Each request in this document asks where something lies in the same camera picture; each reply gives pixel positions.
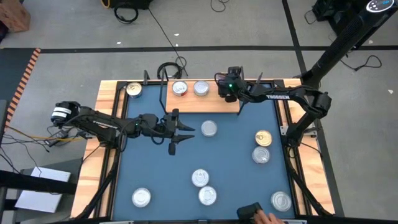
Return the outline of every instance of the wooden board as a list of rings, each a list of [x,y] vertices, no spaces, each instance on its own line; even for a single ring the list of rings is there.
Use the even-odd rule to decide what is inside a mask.
[[[114,95],[116,92],[116,84],[118,81],[125,81],[125,80],[110,80],[110,81],[105,80],[101,82],[95,105],[95,110],[111,114]],[[128,81],[139,82],[141,80],[128,80]],[[292,86],[292,87],[301,84],[300,80],[295,78],[285,79],[284,82],[285,86]],[[123,103],[123,98],[124,98],[123,94],[124,93],[120,95],[119,99],[118,115],[121,114],[121,105]],[[281,101],[279,102],[279,106],[280,108],[283,108],[282,107],[283,104]],[[304,111],[303,109],[301,109],[301,106],[293,101],[289,102],[289,108],[293,122],[297,122],[304,114]],[[280,111],[281,111],[282,122],[284,125],[287,125],[287,120],[284,111],[283,110]],[[305,136],[303,138],[303,142],[305,144],[318,148],[317,140],[314,138]],[[88,141],[85,156],[87,156],[97,146],[98,146],[97,140]],[[299,153],[301,157],[301,162],[302,162],[302,167],[307,187],[310,189],[312,194],[314,194],[315,198],[324,206],[326,210],[328,210],[330,213],[334,213],[330,191],[326,181],[325,170],[323,168],[323,163],[319,153],[304,145],[301,145],[299,147]],[[114,154],[111,153],[110,163],[113,162],[113,155]],[[71,217],[76,217],[77,215],[79,215],[86,207],[86,205],[88,205],[93,195],[97,191],[98,184],[100,181],[100,173],[102,168],[103,157],[104,157],[104,149],[99,148],[82,165],[78,181],[78,187],[75,194],[75,201],[72,207]],[[304,202],[301,190],[298,188],[297,184],[295,186],[298,195],[297,200],[300,207],[300,214],[304,215],[305,210],[303,206]],[[106,215],[106,203],[108,201],[108,196],[109,196],[109,190],[107,190],[103,195],[102,207],[99,213],[101,217]]]
[[[206,96],[197,96],[193,91],[195,81],[185,81],[188,85],[187,94],[176,96],[173,94],[170,81],[167,85],[166,111],[171,113],[174,108],[178,108],[180,113],[237,113],[239,112],[239,102],[227,103],[218,96],[218,87],[214,80],[208,80],[210,90]]]

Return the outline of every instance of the gray floor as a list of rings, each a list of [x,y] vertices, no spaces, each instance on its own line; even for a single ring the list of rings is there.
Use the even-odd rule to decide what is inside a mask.
[[[304,12],[314,2],[289,0],[290,10],[300,44],[326,46],[332,34],[329,25],[316,22],[309,26],[303,19]],[[0,47],[168,46],[148,11],[140,11],[135,24],[124,26],[97,0],[25,0],[24,5],[32,14],[30,31],[9,35]],[[179,46],[292,45],[280,0],[231,0],[226,11],[219,14],[210,10],[210,1],[155,0],[151,8],[172,42]],[[373,45],[398,44],[396,22],[397,15],[371,37]],[[264,78],[289,78],[300,71],[293,51],[180,54],[188,60],[189,78],[211,78],[215,72],[233,65],[243,65],[247,77],[264,72]],[[307,68],[321,54],[303,52]],[[364,68],[352,73],[339,63],[323,79],[322,90],[330,92],[333,104],[322,122],[346,216],[398,220],[395,210],[398,180],[394,175],[398,169],[395,152],[398,140],[394,136],[398,129],[394,116],[398,51],[355,52],[344,61],[361,65],[371,54],[380,57],[382,68]],[[141,78],[144,69],[154,78],[160,64],[174,60],[173,52],[41,54],[11,125],[29,134],[46,136],[45,129],[51,125],[50,115],[56,102],[76,100],[94,107],[100,80]],[[38,145],[29,145],[40,166],[81,158],[84,148],[84,142],[73,142],[52,147],[47,153]],[[4,145],[4,149],[18,169],[33,166],[23,146]],[[9,170],[9,167],[0,162],[0,169]]]

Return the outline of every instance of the blue mat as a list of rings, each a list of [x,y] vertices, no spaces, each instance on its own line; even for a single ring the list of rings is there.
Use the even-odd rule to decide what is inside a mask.
[[[128,117],[143,113],[163,117],[159,90],[160,86],[145,86],[140,98],[129,99]],[[218,125],[212,138],[204,137],[200,128],[209,119]],[[196,131],[178,132],[195,137],[177,145],[175,156],[168,155],[168,139],[160,146],[144,136],[128,139],[121,156],[114,221],[237,219],[236,209],[254,202],[279,218],[294,217],[293,208],[278,212],[271,205],[274,192],[290,195],[273,101],[248,104],[239,116],[181,114],[180,120]],[[273,138],[268,147],[271,159],[262,165],[254,163],[251,157],[256,147],[254,135],[260,129],[270,131]],[[202,205],[198,199],[199,188],[191,181],[196,169],[208,171],[209,185],[217,191],[217,200],[211,206]],[[150,204],[144,208],[135,207],[131,200],[133,191],[139,187],[149,189],[152,195]]]

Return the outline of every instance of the can lid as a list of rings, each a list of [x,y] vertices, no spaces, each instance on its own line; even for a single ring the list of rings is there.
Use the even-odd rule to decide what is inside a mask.
[[[285,192],[275,192],[271,197],[271,203],[280,212],[286,212],[292,206],[292,201]]]
[[[135,206],[142,208],[148,205],[150,202],[150,192],[146,188],[138,188],[132,194],[132,202]]]
[[[201,132],[206,137],[213,137],[217,133],[217,124],[214,121],[205,121],[201,124]]]
[[[197,187],[204,187],[209,182],[209,173],[203,169],[195,170],[192,174],[192,183]]]
[[[209,92],[209,84],[206,81],[197,81],[193,85],[197,95],[205,95]]]
[[[202,187],[199,191],[199,201],[204,205],[212,205],[217,199],[217,192],[213,187]]]
[[[188,85],[184,81],[177,81],[173,83],[172,89],[173,92],[181,94],[186,92]]]
[[[256,142],[260,146],[269,146],[272,143],[272,136],[269,131],[260,130],[256,133]]]
[[[136,96],[141,93],[142,86],[140,83],[130,83],[126,87],[127,94],[130,96]]]
[[[269,161],[270,153],[266,147],[258,146],[253,150],[251,154],[254,162],[258,164],[265,164]]]

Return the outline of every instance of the table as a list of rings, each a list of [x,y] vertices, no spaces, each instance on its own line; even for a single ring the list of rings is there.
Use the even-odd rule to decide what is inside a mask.
[[[129,80],[129,82],[136,82],[136,81],[141,81],[141,80]],[[299,79],[284,79],[277,81],[279,85],[281,84],[281,82],[284,83],[285,86],[300,85]],[[149,82],[158,82],[158,80],[149,80]],[[117,80],[105,80],[101,82],[95,105],[95,110],[107,114],[112,113],[112,108],[115,103],[114,100],[115,100],[117,83],[118,83]],[[119,101],[118,101],[119,106],[116,111],[117,116],[120,116],[122,113],[121,105],[123,104],[123,101],[124,101],[124,90],[120,92]],[[293,122],[298,121],[300,117],[304,114],[304,111],[297,103],[293,101],[290,101],[287,104],[289,106],[289,112],[292,121]],[[283,108],[283,102],[281,101],[278,102],[278,105],[279,108]],[[288,117],[286,117],[284,110],[280,110],[280,114],[282,118],[282,124],[287,125]],[[318,148],[317,140],[315,138],[311,138],[310,136],[304,136],[302,142],[308,144],[309,146]],[[94,150],[97,146],[98,146],[97,140],[95,139],[89,140],[86,147],[85,156],[91,153],[92,150]],[[334,192],[336,189],[333,189],[335,188],[335,185],[333,185],[335,184],[335,182],[333,180],[331,181],[330,178],[326,180],[326,173],[328,174],[330,174],[330,172],[333,173],[333,171],[330,171],[330,168],[328,166],[325,166],[326,167],[325,170],[323,165],[323,162],[326,163],[325,158],[326,157],[328,158],[328,155],[325,155],[325,153],[327,152],[322,151],[323,153],[323,161],[322,161],[319,153],[307,146],[301,145],[298,148],[298,151],[299,151],[299,156],[301,158],[301,164],[296,164],[296,160],[292,159],[294,166],[296,167],[297,170],[299,170],[301,165],[303,171],[303,177],[305,179],[307,187],[310,189],[312,194],[314,194],[314,196],[324,206],[326,210],[328,210],[331,213],[334,213],[335,206],[333,205],[333,202],[336,204],[336,202],[339,202],[340,199],[333,196],[333,202],[332,202],[332,196],[330,192],[331,191]],[[71,217],[77,216],[84,209],[84,207],[88,204],[88,202],[91,200],[92,196],[98,189],[104,156],[105,156],[105,149],[99,148],[82,165]],[[108,163],[108,170],[110,169],[113,159],[114,159],[114,151],[111,151],[109,154],[110,162]],[[298,188],[296,184],[294,188],[297,193],[298,213],[306,214],[305,200],[303,199],[301,190]],[[104,193],[101,201],[101,209],[99,210],[100,217],[106,216],[107,214],[106,210],[108,206],[108,200],[109,200],[109,187]]]

